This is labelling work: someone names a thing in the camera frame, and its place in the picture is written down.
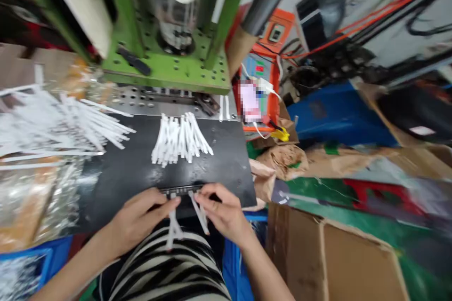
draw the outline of black work surface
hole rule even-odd
[[[214,155],[201,153],[189,164],[179,159],[166,168],[153,165],[151,153],[160,129],[160,117],[115,115],[125,126],[135,129],[120,150],[109,143],[106,153],[87,161],[79,179],[80,229],[96,231],[107,224],[132,196],[150,187],[170,188],[191,184],[220,182],[239,197],[243,207],[255,206],[256,195],[250,172],[245,138],[240,122],[198,119],[198,126]],[[177,218],[194,215],[188,197],[182,198]]]

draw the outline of blue bin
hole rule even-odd
[[[375,111],[370,109],[347,81],[329,85],[287,107],[300,140],[338,142],[348,146],[398,143]]]
[[[35,276],[39,277],[39,284],[35,290],[37,292],[65,265],[71,243],[72,236],[49,241],[21,252],[0,254],[0,261],[13,260],[25,256],[41,256],[35,271]]]
[[[267,210],[246,212],[246,219],[250,222],[267,223]],[[246,267],[242,263],[240,249],[234,242],[225,239],[225,253],[223,255],[223,278],[231,295],[232,301],[254,300]]]

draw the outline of striped clothing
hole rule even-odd
[[[213,251],[198,234],[183,229],[166,251],[168,227],[149,235],[129,256],[111,289],[109,300],[230,301]]]

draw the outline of finger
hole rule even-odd
[[[177,208],[180,204],[180,197],[176,197],[161,207],[143,215],[137,222],[137,227],[141,227],[147,231],[152,231],[154,227],[166,218],[169,213]]]
[[[231,207],[222,204],[221,202],[210,200],[201,194],[196,195],[195,199],[206,211],[211,212],[220,218],[225,219],[230,215]]]
[[[153,205],[163,205],[167,201],[166,196],[160,193],[157,188],[151,188],[134,196],[126,202],[124,207],[133,210],[136,215],[143,215]]]
[[[221,201],[233,206],[240,206],[240,200],[231,191],[220,183],[208,183],[201,188],[202,195],[212,195],[215,193]]]
[[[218,229],[218,231],[223,234],[223,232],[226,230],[225,223],[223,222],[223,220],[211,212],[206,212],[206,216],[209,218],[210,221],[212,221],[215,228]]]

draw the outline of orange control box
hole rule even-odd
[[[237,27],[242,22],[243,18],[246,15],[250,7],[250,3],[240,6],[239,11],[235,17],[235,21],[231,30],[229,31],[229,35],[226,39],[226,49],[231,41],[231,38],[237,29]],[[271,70],[270,70],[270,78],[269,82],[273,85],[273,90],[275,92],[279,92],[279,68],[276,63],[276,55],[283,48],[287,37],[292,29],[292,25],[295,21],[295,15],[290,12],[283,11],[281,9],[276,9],[272,16],[269,18],[268,22],[265,24],[261,35],[259,36],[259,43],[269,48],[274,53],[265,49],[258,43],[256,43],[250,53],[255,53],[257,55],[263,56],[267,58],[270,62],[272,62]],[[242,68],[237,72],[238,76],[242,75]],[[239,89],[239,81],[235,81],[233,83],[233,91],[235,96],[235,102],[237,105],[237,111],[239,114],[242,112],[242,105],[240,102],[240,89]],[[267,101],[267,116],[264,117],[264,121],[269,121],[270,119],[277,123],[279,116],[279,99],[276,95],[270,94]],[[259,138],[259,134],[256,133],[256,128],[254,126],[244,126],[243,127],[245,134],[247,136],[247,140],[251,141],[256,138]],[[258,128],[262,134],[268,134],[274,131],[272,126],[262,126]]]

